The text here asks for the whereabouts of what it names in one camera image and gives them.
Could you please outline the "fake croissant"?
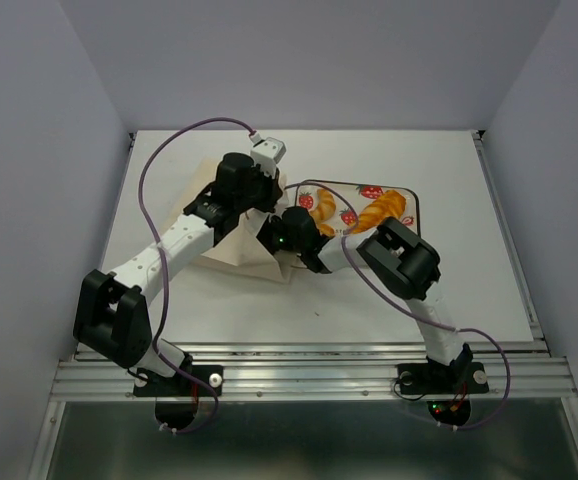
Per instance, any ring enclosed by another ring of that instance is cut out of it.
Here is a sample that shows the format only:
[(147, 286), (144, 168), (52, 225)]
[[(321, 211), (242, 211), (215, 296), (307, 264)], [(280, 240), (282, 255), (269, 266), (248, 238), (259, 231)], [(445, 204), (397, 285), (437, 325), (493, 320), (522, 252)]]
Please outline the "fake croissant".
[(316, 224), (331, 219), (336, 213), (336, 201), (333, 194), (326, 189), (319, 188), (316, 191), (317, 205), (310, 211), (310, 215)]

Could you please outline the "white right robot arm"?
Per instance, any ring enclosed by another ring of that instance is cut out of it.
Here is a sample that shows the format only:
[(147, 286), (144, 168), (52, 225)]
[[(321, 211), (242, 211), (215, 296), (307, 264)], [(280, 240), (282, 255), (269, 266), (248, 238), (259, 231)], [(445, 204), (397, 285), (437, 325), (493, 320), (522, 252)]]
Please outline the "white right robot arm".
[(414, 319), (431, 363), (429, 378), (441, 390), (451, 390), (465, 378), (464, 365), (472, 359), (444, 303), (439, 287), (440, 256), (414, 231), (394, 217), (361, 233), (324, 234), (308, 211), (290, 207), (266, 220), (257, 236), (272, 254), (293, 253), (313, 273), (329, 274), (368, 268), (382, 285), (406, 306), (397, 309)]

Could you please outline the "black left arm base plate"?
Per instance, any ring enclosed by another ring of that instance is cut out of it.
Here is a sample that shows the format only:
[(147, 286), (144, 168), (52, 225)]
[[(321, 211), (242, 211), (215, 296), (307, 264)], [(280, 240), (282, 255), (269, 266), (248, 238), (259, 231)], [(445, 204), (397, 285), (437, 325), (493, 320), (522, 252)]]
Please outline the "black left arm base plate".
[[(211, 386), (218, 396), (222, 394), (222, 379), (224, 378), (224, 367), (222, 365), (189, 364), (185, 368), (190, 375)], [(175, 374), (173, 377), (162, 377), (142, 368), (139, 368), (136, 373), (131, 370), (128, 373), (134, 380), (133, 395), (135, 397), (190, 398), (192, 395), (197, 395), (198, 397), (210, 396), (204, 388), (198, 387), (195, 383), (179, 374)]]

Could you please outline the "beige paper bag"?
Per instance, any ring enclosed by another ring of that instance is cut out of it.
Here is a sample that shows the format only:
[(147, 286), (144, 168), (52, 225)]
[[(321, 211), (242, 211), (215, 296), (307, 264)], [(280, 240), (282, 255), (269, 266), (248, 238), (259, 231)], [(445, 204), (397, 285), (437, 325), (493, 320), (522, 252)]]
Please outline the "beige paper bag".
[[(211, 180), (214, 179), (219, 160), (203, 158), (174, 203), (167, 219), (161, 224), (160, 232), (170, 228), (182, 209), (187, 206)], [(239, 225), (215, 248), (197, 257), (192, 264), (224, 273), (268, 280), (287, 284), (293, 272), (295, 256), (282, 254), (279, 258), (271, 254), (246, 229), (243, 215)]]

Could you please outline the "fake round bread roll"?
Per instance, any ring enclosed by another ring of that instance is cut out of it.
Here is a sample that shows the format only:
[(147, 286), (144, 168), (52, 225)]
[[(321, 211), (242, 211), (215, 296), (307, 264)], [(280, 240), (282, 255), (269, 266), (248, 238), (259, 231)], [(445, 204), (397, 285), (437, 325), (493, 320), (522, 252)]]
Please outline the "fake round bread roll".
[(328, 225), (326, 223), (317, 224), (317, 228), (322, 235), (325, 235), (327, 237), (335, 237), (336, 236), (336, 231), (330, 225)]

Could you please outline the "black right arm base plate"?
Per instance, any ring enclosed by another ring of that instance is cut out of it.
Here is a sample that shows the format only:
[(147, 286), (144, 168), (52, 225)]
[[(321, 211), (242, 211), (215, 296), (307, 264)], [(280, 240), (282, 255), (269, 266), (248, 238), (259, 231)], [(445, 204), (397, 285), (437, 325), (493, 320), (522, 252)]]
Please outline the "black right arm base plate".
[(465, 368), (453, 369), (428, 363), (400, 363), (396, 365), (396, 380), (403, 395), (485, 394), (489, 392), (484, 366), (470, 362)]

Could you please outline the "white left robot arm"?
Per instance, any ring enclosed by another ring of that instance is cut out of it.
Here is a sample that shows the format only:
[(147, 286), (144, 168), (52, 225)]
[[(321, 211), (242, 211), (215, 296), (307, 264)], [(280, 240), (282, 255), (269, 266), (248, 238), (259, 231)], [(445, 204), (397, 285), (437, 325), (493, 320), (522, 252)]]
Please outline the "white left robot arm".
[(192, 371), (187, 356), (161, 340), (149, 306), (169, 295), (169, 282), (220, 243), (239, 223), (259, 228), (282, 196), (278, 160), (271, 154), (230, 152), (215, 178), (165, 233), (109, 273), (93, 270), (82, 282), (73, 327), (75, 339), (125, 369), (156, 374), (168, 393), (184, 392)]

